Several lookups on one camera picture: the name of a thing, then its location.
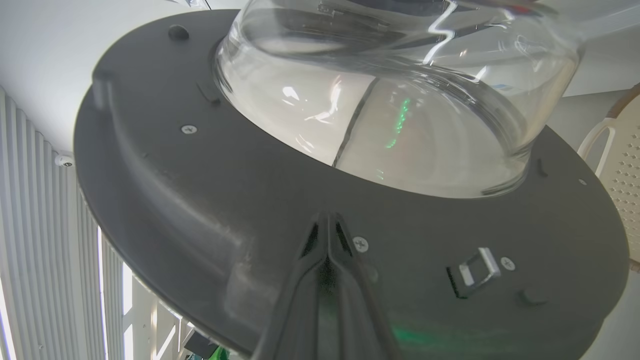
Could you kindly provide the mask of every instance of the white plastic chair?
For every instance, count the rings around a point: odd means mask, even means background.
[[[596,139],[609,130],[596,176],[613,199],[627,230],[630,267],[640,272],[640,84],[609,110],[584,139],[578,154],[586,159]]]

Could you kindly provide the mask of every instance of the glass dome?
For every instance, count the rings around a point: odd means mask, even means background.
[[[213,66],[246,118],[311,158],[474,198],[520,184],[579,47],[517,0],[253,0]]]

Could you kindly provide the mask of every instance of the white vertical blind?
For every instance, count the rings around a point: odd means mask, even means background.
[[[122,260],[113,252],[102,234],[102,268],[104,271],[104,310],[110,360],[124,358],[122,328]]]
[[[56,166],[55,156],[0,88],[0,276],[16,360],[103,360],[97,225],[74,171]],[[111,249],[103,256],[107,272],[121,271]],[[106,307],[117,307],[111,279]],[[109,353],[119,360],[122,340],[111,338],[122,337],[122,326],[107,318],[118,332],[108,337]]]

